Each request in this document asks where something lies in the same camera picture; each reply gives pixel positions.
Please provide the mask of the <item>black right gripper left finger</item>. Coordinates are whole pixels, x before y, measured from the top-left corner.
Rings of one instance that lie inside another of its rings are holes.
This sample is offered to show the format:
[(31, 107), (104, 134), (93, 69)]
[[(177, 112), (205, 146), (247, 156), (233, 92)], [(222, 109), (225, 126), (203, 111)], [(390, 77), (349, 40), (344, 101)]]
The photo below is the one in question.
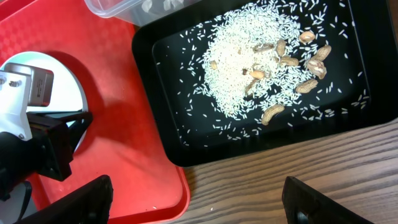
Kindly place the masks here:
[(110, 176), (101, 175), (18, 224), (107, 224), (113, 201)]

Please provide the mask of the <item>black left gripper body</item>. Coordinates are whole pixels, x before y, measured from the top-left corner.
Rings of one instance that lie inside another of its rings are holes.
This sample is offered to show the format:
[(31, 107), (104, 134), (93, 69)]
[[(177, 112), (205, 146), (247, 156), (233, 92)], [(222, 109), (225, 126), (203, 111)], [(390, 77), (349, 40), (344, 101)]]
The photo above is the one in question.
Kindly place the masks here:
[(28, 116), (32, 139), (1, 132), (1, 199), (7, 199), (13, 188), (31, 174), (64, 181), (71, 174), (73, 150), (67, 123), (69, 117)]

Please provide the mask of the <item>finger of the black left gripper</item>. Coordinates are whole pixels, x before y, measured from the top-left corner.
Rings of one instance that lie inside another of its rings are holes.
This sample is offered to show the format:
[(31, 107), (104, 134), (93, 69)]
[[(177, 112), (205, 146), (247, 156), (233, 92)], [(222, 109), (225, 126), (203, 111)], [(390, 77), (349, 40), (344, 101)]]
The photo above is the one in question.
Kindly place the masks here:
[(83, 141), (86, 130), (93, 121), (93, 114), (89, 111), (51, 111), (38, 112), (42, 117), (53, 118), (67, 125), (70, 145), (75, 152)]

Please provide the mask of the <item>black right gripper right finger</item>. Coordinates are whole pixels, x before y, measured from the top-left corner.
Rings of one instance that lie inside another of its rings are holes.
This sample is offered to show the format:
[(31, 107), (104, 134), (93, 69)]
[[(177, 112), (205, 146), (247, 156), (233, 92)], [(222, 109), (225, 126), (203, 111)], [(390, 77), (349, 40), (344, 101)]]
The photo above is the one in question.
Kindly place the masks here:
[(285, 179), (282, 203), (288, 224), (373, 224), (292, 176)]

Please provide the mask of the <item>light blue plate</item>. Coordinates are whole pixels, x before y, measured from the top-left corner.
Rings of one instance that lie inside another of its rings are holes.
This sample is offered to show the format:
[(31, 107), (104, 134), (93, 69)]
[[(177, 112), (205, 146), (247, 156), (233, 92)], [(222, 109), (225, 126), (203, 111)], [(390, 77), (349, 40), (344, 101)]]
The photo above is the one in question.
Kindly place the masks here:
[(40, 52), (22, 52), (7, 59), (7, 63), (19, 63), (50, 70), (54, 74), (50, 104), (46, 107), (28, 106), (28, 112), (88, 111), (88, 103), (82, 85), (73, 72), (57, 59)]

